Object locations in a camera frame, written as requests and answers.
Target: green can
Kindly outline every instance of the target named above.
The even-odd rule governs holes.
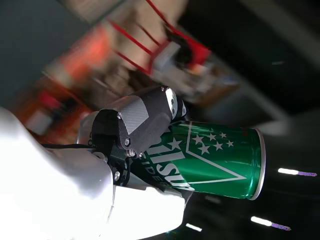
[[[172,124],[131,165],[146,182],[249,200],[258,197],[265,168],[258,129],[194,121]]]

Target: robotic hand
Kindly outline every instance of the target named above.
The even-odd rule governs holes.
[[[0,109],[0,239],[136,240],[177,228],[181,192],[130,165],[186,115],[169,87],[150,87],[87,116],[76,144],[40,145]]]

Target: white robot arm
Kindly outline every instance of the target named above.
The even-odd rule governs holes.
[[[43,147],[0,108],[0,239],[137,240],[182,223],[178,191],[133,174],[116,185],[107,162],[91,148]]]

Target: can rim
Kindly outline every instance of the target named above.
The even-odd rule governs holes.
[[[266,172],[266,146],[265,146],[265,140],[264,136],[262,135],[261,131],[258,128],[255,128],[256,132],[258,133],[259,139],[260,139],[260,146],[261,146],[261,168],[260,168],[260,177],[258,186],[256,187],[254,195],[249,198],[249,200],[256,200],[259,196],[262,186],[264,184],[265,180],[265,172]]]

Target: red frame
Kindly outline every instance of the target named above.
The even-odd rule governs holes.
[[[205,47],[204,45],[202,45],[201,43],[193,40],[191,37],[185,35],[184,33],[182,33],[181,31],[177,30],[175,27],[173,27],[165,18],[165,16],[156,8],[156,6],[151,2],[151,0],[146,0],[146,2],[152,7],[152,9],[158,14],[158,16],[165,22],[165,24],[167,25],[167,27],[175,34],[183,37],[187,43],[189,44],[192,53],[193,53],[193,59],[192,61],[189,63],[188,68],[192,69],[195,65],[202,65],[205,60],[207,59],[207,57],[211,54],[211,51]],[[147,35],[148,37],[156,44],[158,45],[158,48],[155,51],[151,51],[150,49],[146,48],[145,46],[143,46],[140,42],[138,42],[134,37],[132,37],[129,33],[127,33],[127,31],[122,28],[121,26],[119,26],[118,24],[110,21],[111,25],[117,30],[119,31],[122,35],[126,36],[129,40],[131,40],[133,43],[135,43],[136,45],[138,45],[141,49],[143,49],[146,53],[148,53],[150,55],[150,60],[149,63],[147,65],[147,68],[143,68],[140,65],[136,64],[135,62],[133,62],[132,60],[130,60],[128,57],[126,57],[125,55],[123,55],[121,52],[115,51],[116,54],[118,54],[121,58],[125,59],[126,61],[128,61],[130,64],[132,64],[133,66],[135,66],[137,69],[139,69],[140,71],[142,71],[143,73],[147,74],[147,75],[151,75],[152,74],[152,69],[153,69],[153,63],[154,63],[154,59],[163,51],[163,49],[168,46],[169,42],[166,40],[164,43],[160,44],[158,41],[156,41],[151,35],[150,33],[144,28],[142,27],[140,24],[137,23],[138,27],[141,28]]]

